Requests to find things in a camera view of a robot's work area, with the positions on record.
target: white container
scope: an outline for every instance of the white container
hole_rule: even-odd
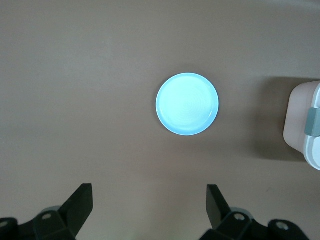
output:
[[[320,170],[320,81],[297,86],[290,95],[283,137]]]

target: gray latch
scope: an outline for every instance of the gray latch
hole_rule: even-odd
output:
[[[311,137],[320,137],[320,108],[310,108],[304,133]]]

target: plate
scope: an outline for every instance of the plate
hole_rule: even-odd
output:
[[[162,85],[155,108],[161,123],[169,131],[191,136],[203,132],[214,122],[219,110],[219,97],[205,77],[181,73]]]

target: light blue plate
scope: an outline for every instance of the light blue plate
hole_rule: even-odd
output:
[[[219,97],[203,76],[181,73],[171,77],[156,97],[156,113],[171,132],[190,136],[203,132],[216,119]]]

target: table surface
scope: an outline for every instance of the table surface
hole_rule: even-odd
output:
[[[320,2],[2,1],[0,217],[22,224],[92,183],[78,240],[197,240],[207,184],[266,225],[320,239],[320,172],[283,139],[289,96],[320,78]],[[160,123],[179,73],[217,89],[194,136]]]

